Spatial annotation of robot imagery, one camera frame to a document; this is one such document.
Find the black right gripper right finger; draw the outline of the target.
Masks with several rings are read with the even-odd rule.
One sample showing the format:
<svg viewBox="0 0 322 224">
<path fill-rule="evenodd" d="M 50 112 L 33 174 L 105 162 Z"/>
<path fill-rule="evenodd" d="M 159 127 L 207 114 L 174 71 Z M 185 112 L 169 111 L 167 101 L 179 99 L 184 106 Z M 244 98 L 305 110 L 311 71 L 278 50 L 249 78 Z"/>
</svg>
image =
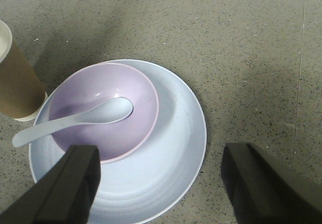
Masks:
<svg viewBox="0 0 322 224">
<path fill-rule="evenodd" d="M 221 178 L 237 223 L 321 223 L 321 185 L 252 143 L 227 143 Z"/>
</svg>

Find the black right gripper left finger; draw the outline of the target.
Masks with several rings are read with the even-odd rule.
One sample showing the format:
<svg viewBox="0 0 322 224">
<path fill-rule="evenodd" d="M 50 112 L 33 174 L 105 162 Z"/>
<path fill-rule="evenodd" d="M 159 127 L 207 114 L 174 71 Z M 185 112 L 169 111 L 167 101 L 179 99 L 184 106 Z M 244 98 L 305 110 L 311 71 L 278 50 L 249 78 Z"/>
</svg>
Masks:
<svg viewBox="0 0 322 224">
<path fill-rule="evenodd" d="M 72 145 L 1 214 L 1 223 L 87 223 L 101 178 L 99 150 Z"/>
</svg>

